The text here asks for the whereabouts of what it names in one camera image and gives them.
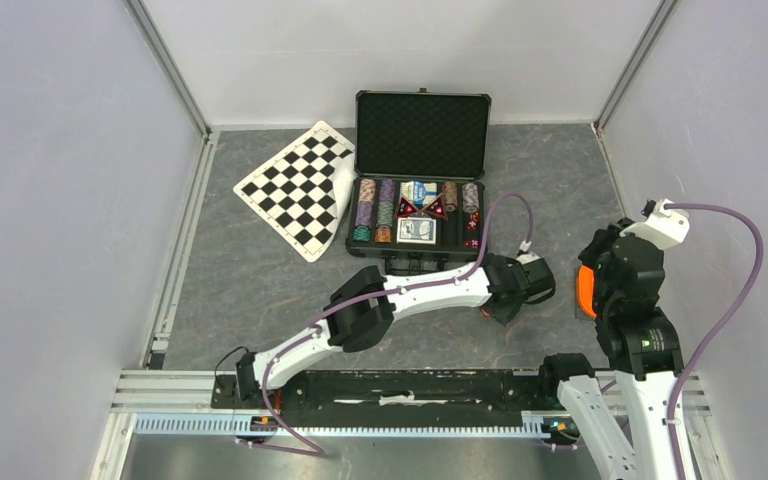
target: poker chip case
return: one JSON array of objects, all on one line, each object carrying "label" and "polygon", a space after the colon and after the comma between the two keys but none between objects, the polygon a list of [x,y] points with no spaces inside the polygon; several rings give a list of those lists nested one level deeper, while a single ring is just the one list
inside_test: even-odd
[{"label": "poker chip case", "polygon": [[[364,90],[357,94],[358,178],[352,185],[346,238],[346,249],[351,255],[385,259],[388,274],[441,270],[447,262],[470,262],[477,258],[485,206],[484,185],[478,180],[484,175],[490,104],[490,97],[484,94],[436,94],[424,89],[412,93]],[[370,180],[375,182],[372,196]],[[392,188],[386,185],[388,181],[395,185],[390,242],[379,241],[388,237],[378,226],[391,209],[379,198]],[[457,195],[453,200],[452,184],[446,185],[446,200],[453,205],[446,206],[443,219],[435,216],[440,213],[439,205],[431,203],[443,193],[447,182],[455,184]],[[422,219],[433,218],[435,231],[423,231],[433,237],[433,242],[428,236],[411,241],[422,243],[399,241],[407,238],[400,236],[398,230],[403,191],[421,200],[416,205],[401,205],[407,212],[415,210],[402,218],[419,219],[424,230],[430,224]],[[476,193],[477,206],[473,206]],[[403,261],[408,261],[410,267],[398,268]],[[436,267],[423,268],[422,264],[427,262],[436,263]]]}]

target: red triangle marker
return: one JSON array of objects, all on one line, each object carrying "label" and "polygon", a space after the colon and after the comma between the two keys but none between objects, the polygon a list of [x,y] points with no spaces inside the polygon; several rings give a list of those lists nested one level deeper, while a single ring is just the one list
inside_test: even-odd
[{"label": "red triangle marker", "polygon": [[422,211],[427,213],[428,215],[431,215],[432,217],[442,218],[445,220],[446,209],[443,208],[443,196],[437,195],[437,198],[432,200],[431,203],[428,204],[428,206],[422,209]]},{"label": "red triangle marker", "polygon": [[410,203],[408,199],[406,199],[405,197],[401,197],[399,199],[399,211],[398,213],[396,213],[396,216],[409,217],[418,211],[419,209],[416,208],[412,203]]}]

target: checkered roll-up mat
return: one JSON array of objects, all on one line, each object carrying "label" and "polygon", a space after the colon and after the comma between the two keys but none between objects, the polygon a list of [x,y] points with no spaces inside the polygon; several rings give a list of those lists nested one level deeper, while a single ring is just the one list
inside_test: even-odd
[{"label": "checkered roll-up mat", "polygon": [[354,172],[354,145],[325,122],[270,158],[234,192],[305,260],[334,239]]}]

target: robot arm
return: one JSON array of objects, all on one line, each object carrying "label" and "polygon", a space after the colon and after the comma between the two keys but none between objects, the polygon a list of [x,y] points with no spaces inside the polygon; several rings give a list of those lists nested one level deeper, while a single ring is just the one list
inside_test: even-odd
[{"label": "robot arm", "polygon": [[[482,267],[472,275],[447,281],[462,277],[473,266],[470,263],[456,270],[410,277],[382,276],[375,266],[362,269],[331,295],[325,310],[364,294],[388,290],[398,293],[355,303],[271,350],[246,353],[237,362],[240,395],[246,397],[260,391],[270,362],[273,365],[266,389],[274,390],[325,357],[377,345],[394,322],[411,315],[449,307],[480,307],[485,315],[507,325],[523,304],[542,302],[555,292],[555,279],[548,264],[533,253],[520,252],[516,260],[487,254]],[[433,281],[445,283],[411,289]]]},{"label": "robot arm", "polygon": [[[656,306],[664,280],[663,250],[681,243],[687,214],[650,201],[645,222],[622,219],[599,230],[579,258],[592,269],[592,310],[602,351],[616,371],[628,410],[634,449],[605,406],[589,362],[581,354],[546,357],[547,394],[571,413],[602,478],[678,477],[667,429],[667,399],[684,368],[678,335]],[[695,478],[681,409],[676,410],[685,477]]]}]

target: cable connector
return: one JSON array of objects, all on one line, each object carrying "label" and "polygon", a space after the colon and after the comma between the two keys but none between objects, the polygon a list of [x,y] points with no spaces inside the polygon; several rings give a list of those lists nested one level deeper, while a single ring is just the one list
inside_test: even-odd
[{"label": "cable connector", "polygon": [[649,218],[649,215],[652,215],[652,212],[655,211],[655,205],[657,205],[657,203],[658,202],[655,200],[646,200],[646,206],[643,207],[643,210],[640,211],[640,214],[646,218]]},{"label": "cable connector", "polygon": [[529,250],[531,250],[531,242],[528,240],[523,240],[522,243],[519,244],[519,251],[517,252],[517,255],[528,253]]},{"label": "cable connector", "polygon": [[646,216],[646,221],[636,222],[624,228],[620,236],[634,235],[651,242],[661,250],[680,244],[690,230],[690,223],[684,210],[665,208],[671,203],[673,202],[665,198],[653,205],[652,200],[649,200],[641,212]]},{"label": "cable connector", "polygon": [[540,260],[540,255],[537,255],[536,253],[526,252],[517,255],[517,262],[519,262],[520,265],[536,262],[537,260]]}]

